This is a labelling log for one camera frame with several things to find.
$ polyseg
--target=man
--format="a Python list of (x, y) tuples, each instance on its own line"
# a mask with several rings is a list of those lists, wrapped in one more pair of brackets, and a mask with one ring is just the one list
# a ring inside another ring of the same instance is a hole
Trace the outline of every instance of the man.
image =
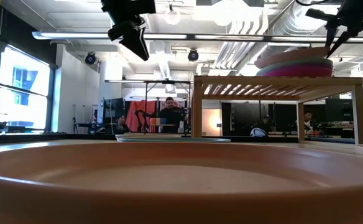
[(312, 131), (313, 127), (311, 126), (311, 119), (313, 117), (313, 113), (311, 111), (305, 111), (303, 117), (305, 119), (305, 129), (308, 131)]
[(166, 124), (171, 124), (172, 126), (164, 126), (163, 133), (177, 133), (177, 129), (179, 128), (179, 124), (183, 119), (186, 119), (182, 116), (182, 109), (175, 106), (175, 101), (172, 97), (168, 97), (165, 100), (166, 108), (164, 108), (160, 113), (160, 118), (165, 118), (167, 120)]

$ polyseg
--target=pink plate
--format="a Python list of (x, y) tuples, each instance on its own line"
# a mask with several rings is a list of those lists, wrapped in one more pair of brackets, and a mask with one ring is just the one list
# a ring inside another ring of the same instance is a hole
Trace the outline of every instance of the pink plate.
[(332, 70), (322, 67), (292, 67), (267, 72), (261, 77), (331, 77)]
[(329, 47), (313, 47), (310, 49), (292, 50), (271, 57), (262, 58), (255, 62), (256, 67), (264, 68), (269, 65), (293, 60), (303, 60), (309, 58), (324, 58), (329, 52)]

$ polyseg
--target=red curtain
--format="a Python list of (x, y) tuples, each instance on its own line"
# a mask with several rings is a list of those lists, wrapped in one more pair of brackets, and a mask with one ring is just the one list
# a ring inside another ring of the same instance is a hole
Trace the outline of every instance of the red curtain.
[[(137, 131), (137, 117), (134, 114), (136, 110), (145, 110), (145, 100), (142, 101), (132, 101), (131, 106), (129, 107), (129, 111), (127, 112), (126, 116), (126, 125), (129, 129), (133, 132)], [(155, 101), (148, 101), (147, 102), (147, 113), (153, 114), (155, 112)], [(144, 118), (142, 113), (139, 113), (139, 121), (144, 125)], [(147, 124), (150, 124), (150, 118), (147, 118)]]

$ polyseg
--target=person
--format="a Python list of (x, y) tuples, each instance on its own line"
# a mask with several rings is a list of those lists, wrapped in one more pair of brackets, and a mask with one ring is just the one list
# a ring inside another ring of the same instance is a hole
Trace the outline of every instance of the person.
[(183, 118), (182, 109), (175, 106), (175, 101), (172, 97), (168, 97), (165, 100), (166, 107), (159, 113), (160, 118), (165, 118), (166, 124), (171, 124), (172, 126), (164, 126), (162, 129), (163, 133), (177, 133), (179, 124), (181, 121), (188, 119), (187, 116)]
[(131, 131), (131, 130), (129, 130), (129, 128), (126, 125), (126, 119), (125, 119), (125, 116), (124, 115), (120, 116), (117, 119), (117, 124), (115, 125), (115, 128), (117, 130), (123, 131), (124, 133), (128, 133), (128, 132)]
[(256, 128), (260, 128), (268, 134), (272, 130), (270, 116), (264, 116), (262, 122), (256, 124)]
[(312, 131), (313, 127), (311, 126), (311, 119), (313, 118), (313, 113), (311, 111), (305, 111), (303, 117), (305, 120), (305, 129), (308, 131)]

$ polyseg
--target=black metal frame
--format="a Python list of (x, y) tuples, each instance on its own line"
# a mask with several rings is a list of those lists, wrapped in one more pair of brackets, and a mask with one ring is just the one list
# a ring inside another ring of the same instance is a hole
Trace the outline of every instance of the black metal frame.
[[(15, 50), (15, 51), (18, 51), (20, 52), (21, 54), (24, 54), (30, 58), (33, 58), (39, 62), (42, 62), (42, 63), (45, 63), (23, 51), (20, 51), (19, 49), (16, 49), (14, 47), (11, 47), (11, 46), (7, 46), (9, 48), (11, 48), (12, 50)], [(42, 97), (46, 97), (47, 99), (47, 110), (46, 110), (46, 123), (45, 123), (45, 127), (43, 129), (37, 129), (37, 128), (26, 128), (25, 130), (27, 131), (51, 131), (52, 129), (52, 108), (53, 108), (53, 92), (54, 92), (54, 79), (55, 79), (55, 69), (53, 67), (51, 67), (50, 65), (49, 66), (49, 69), (50, 69), (50, 73), (49, 73), (49, 87), (48, 87), (48, 95), (45, 96), (45, 95), (42, 95), (42, 94), (39, 94), (39, 93), (35, 93), (33, 91), (29, 91), (29, 90), (25, 90), (25, 89), (22, 89), (22, 88), (18, 88), (18, 87), (14, 87), (14, 86), (9, 86), (9, 85), (5, 85), (5, 84), (1, 84), (0, 83), (0, 87), (2, 88), (6, 88), (8, 90), (12, 90), (12, 91), (16, 91), (16, 92), (19, 92), (19, 93), (25, 93), (25, 94), (28, 94), (28, 95), (35, 95), (35, 96), (42, 96)]]
[[(158, 83), (166, 85), (166, 84), (171, 84), (171, 85), (176, 85), (176, 84), (187, 84), (188, 85), (188, 98), (187, 98), (187, 102), (188, 102), (188, 107), (191, 108), (191, 81), (176, 81), (176, 80), (145, 80), (145, 102), (144, 102), (144, 113), (147, 114), (147, 95), (149, 94), (149, 91), (152, 90)], [(149, 89), (149, 83), (154, 83), (154, 86), (152, 86)], [(188, 111), (188, 117), (191, 117), (191, 110)], [(144, 119), (144, 126), (146, 127), (147, 124), (147, 118)]]

